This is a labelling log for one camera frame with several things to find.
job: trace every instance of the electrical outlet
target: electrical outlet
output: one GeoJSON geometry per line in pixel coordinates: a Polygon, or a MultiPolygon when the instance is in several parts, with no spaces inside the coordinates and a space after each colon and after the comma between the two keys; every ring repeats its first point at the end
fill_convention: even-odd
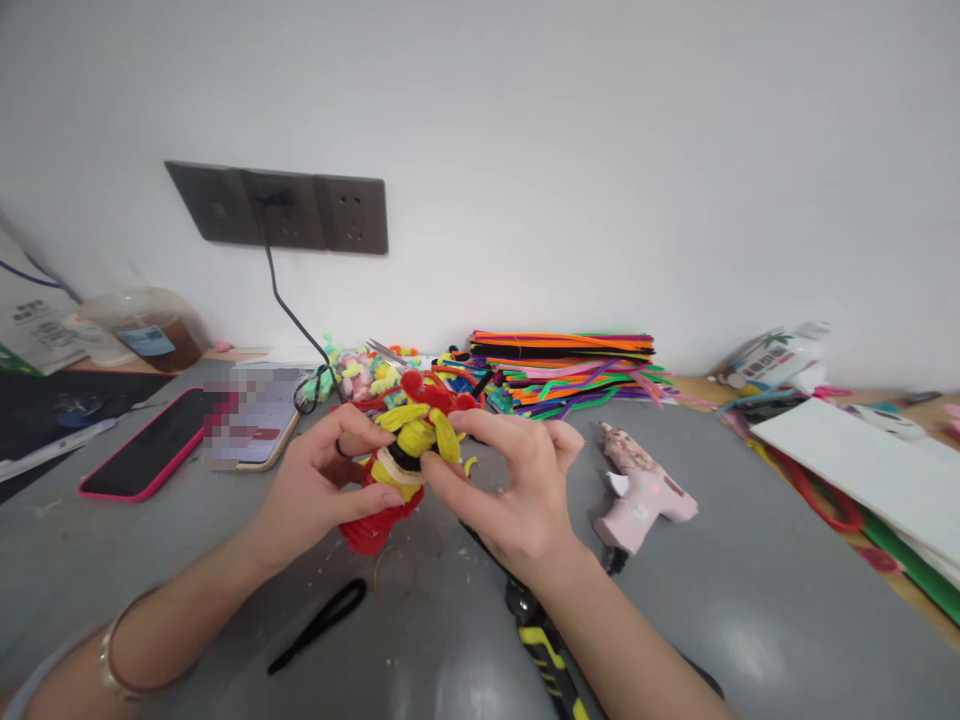
{"type": "Polygon", "coordinates": [[[383,180],[314,175],[327,247],[339,252],[387,254],[387,199],[383,180]]]}
{"type": "Polygon", "coordinates": [[[241,175],[272,247],[326,249],[310,175],[272,170],[242,170],[241,175]]]}
{"type": "Polygon", "coordinates": [[[174,160],[164,165],[205,240],[263,244],[239,170],[174,160]]]}

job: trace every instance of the left hand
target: left hand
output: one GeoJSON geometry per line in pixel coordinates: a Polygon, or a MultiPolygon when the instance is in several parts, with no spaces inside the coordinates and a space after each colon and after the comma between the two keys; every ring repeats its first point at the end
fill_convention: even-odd
{"type": "Polygon", "coordinates": [[[336,408],[290,443],[270,493],[247,531],[257,554],[278,571],[316,545],[341,523],[403,504],[396,488],[383,483],[341,492],[360,483],[363,468],[347,459],[386,447],[395,438],[353,405],[336,408]]]}

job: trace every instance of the gray table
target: gray table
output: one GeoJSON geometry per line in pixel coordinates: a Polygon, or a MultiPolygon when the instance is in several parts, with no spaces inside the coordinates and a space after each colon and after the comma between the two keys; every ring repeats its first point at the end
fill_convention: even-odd
{"type": "MultiPolygon", "coordinates": [[[[158,397],[226,368],[204,361],[158,397]]],[[[226,539],[267,492],[272,473],[212,474],[193,462],[140,505],[78,497],[81,477],[157,412],[127,416],[0,506],[0,687],[226,539]]],[[[599,420],[634,435],[699,502],[689,523],[658,520],[617,582],[717,678],[743,717],[957,716],[960,657],[715,419],[616,402],[571,419],[588,444],[570,472],[570,512],[594,551],[602,548],[590,522],[611,502],[599,420]]],[[[503,462],[468,443],[464,457],[472,454],[480,458],[477,483],[502,485],[503,462]]],[[[150,714],[552,718],[503,603],[503,575],[455,518],[428,492],[393,541],[399,547],[384,559],[378,593],[289,668],[266,676],[336,589],[357,575],[372,578],[373,561],[352,555],[337,534],[263,586],[190,681],[150,714]]],[[[591,717],[602,717],[584,695],[591,717]]]]}

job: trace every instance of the silver bangle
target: silver bangle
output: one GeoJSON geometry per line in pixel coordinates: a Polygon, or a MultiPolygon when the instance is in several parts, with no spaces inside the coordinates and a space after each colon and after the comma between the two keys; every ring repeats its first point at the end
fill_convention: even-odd
{"type": "Polygon", "coordinates": [[[160,695],[164,691],[169,690],[171,687],[179,683],[187,674],[189,674],[188,671],[187,673],[175,678],[173,681],[162,687],[155,688],[153,690],[143,690],[126,684],[123,682],[123,680],[118,678],[117,674],[113,671],[113,664],[110,662],[110,649],[113,646],[113,634],[116,632],[117,626],[120,624],[120,621],[126,617],[128,612],[130,612],[141,600],[156,590],[157,588],[147,590],[147,592],[143,593],[134,599],[133,602],[127,605],[127,607],[124,608],[119,615],[117,615],[116,619],[110,623],[110,627],[107,628],[107,632],[103,636],[103,640],[100,642],[100,657],[98,658],[100,664],[100,680],[108,690],[110,690],[114,695],[124,702],[143,702],[144,700],[160,695]]]}

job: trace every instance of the pipe cleaner figure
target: pipe cleaner figure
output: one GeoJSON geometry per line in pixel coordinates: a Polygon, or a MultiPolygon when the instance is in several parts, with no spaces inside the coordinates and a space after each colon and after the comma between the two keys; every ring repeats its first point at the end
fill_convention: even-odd
{"type": "MultiPolygon", "coordinates": [[[[473,376],[462,375],[476,385],[473,376]]],[[[454,410],[477,407],[477,401],[471,395],[450,392],[434,372],[421,374],[416,370],[407,370],[398,387],[375,400],[354,404],[364,410],[383,410],[387,407],[384,397],[400,390],[407,395],[407,404],[387,410],[376,419],[397,439],[389,447],[377,450],[366,463],[363,485],[366,487],[375,482],[393,485],[403,493],[406,502],[340,526],[347,546],[358,555],[371,556],[383,550],[394,524],[410,517],[423,500],[421,455],[435,450],[447,462],[460,462],[460,441],[447,415],[454,410]]]]}

